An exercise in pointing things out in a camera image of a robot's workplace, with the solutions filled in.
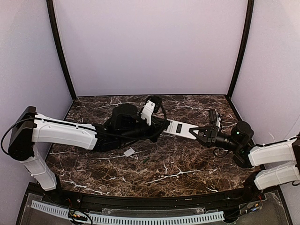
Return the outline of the white and red remote control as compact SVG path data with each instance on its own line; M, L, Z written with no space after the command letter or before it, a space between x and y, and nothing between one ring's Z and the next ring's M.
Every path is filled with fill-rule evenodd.
M196 137L190 133L191 128L197 128L198 126L176 121L176 120L168 120L169 126L164 130L164 133L169 135L176 135L188 139L195 140Z

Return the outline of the white battery cover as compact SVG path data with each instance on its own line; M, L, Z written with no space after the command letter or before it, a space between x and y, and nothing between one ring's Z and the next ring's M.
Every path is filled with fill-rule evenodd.
M130 149L128 149L128 150L126 150L126 151L124 152L124 155L125 155L126 157L129 157L129 156L133 155L134 153L135 153L135 150L133 150L132 148L130 148Z

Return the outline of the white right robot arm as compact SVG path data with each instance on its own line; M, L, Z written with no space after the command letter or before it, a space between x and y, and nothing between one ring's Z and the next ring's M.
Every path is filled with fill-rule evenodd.
M300 183L300 137L251 145L254 135L251 126L239 121L229 135L220 132L217 126L190 128L189 132L203 146L231 151L235 163L241 168L250 168L269 163L281 165L262 170L250 177L244 186L253 190L264 190L285 183Z

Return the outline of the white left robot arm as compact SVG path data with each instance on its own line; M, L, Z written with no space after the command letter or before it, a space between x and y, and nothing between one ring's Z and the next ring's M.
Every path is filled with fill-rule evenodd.
M40 156L35 143L57 143L80 147L96 152L121 149L130 143L143 140L156 142L170 122L157 118L163 106L143 108L138 112L132 104L115 107L112 116L104 124L82 124L46 117L29 106L9 129L11 134L8 150L5 152L21 162L46 191L60 189L60 181Z

